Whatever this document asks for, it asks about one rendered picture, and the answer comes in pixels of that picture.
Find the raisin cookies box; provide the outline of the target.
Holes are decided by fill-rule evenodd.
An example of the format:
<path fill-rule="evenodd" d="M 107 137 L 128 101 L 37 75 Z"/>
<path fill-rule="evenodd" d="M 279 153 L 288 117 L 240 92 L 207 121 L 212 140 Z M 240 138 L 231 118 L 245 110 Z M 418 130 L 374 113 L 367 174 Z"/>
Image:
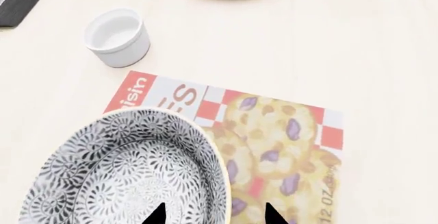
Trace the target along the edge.
<path fill-rule="evenodd" d="M 340 112 L 137 71 L 106 110 L 131 106 L 179 112 L 214 139 L 231 180 L 231 224 L 265 224 L 267 204 L 288 224 L 339 224 Z"/>

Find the white ramekin cup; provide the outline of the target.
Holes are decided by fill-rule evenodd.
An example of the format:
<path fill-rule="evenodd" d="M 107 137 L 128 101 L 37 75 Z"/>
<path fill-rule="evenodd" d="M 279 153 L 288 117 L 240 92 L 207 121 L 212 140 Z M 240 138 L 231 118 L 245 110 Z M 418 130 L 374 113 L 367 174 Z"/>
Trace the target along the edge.
<path fill-rule="evenodd" d="M 142 17 L 127 8 L 110 10 L 94 18 L 84 31 L 84 43 L 100 61 L 113 68 L 135 64 L 151 46 Z"/>

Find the black white patterned bowl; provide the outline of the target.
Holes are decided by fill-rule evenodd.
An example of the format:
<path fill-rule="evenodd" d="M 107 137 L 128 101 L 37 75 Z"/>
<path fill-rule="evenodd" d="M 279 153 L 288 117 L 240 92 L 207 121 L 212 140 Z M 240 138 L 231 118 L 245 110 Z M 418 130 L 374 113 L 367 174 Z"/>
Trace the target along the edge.
<path fill-rule="evenodd" d="M 29 189 L 18 224 L 230 224 L 229 175 L 217 146 L 170 110 L 104 114 L 65 141 Z"/>

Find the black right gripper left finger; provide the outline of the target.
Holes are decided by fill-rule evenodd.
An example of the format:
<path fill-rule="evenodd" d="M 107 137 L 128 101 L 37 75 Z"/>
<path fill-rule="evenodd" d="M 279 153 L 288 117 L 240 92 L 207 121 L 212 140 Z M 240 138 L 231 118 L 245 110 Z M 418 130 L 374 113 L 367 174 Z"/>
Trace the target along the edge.
<path fill-rule="evenodd" d="M 142 224 L 166 224 L 166 205 L 160 203 Z"/>

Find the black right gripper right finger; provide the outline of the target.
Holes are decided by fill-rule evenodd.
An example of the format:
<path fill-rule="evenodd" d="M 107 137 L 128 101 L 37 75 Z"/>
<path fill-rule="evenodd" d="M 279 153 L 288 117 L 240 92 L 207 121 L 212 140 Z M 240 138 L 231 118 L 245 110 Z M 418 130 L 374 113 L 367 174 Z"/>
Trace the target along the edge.
<path fill-rule="evenodd" d="M 271 203 L 266 203 L 266 224 L 289 224 Z"/>

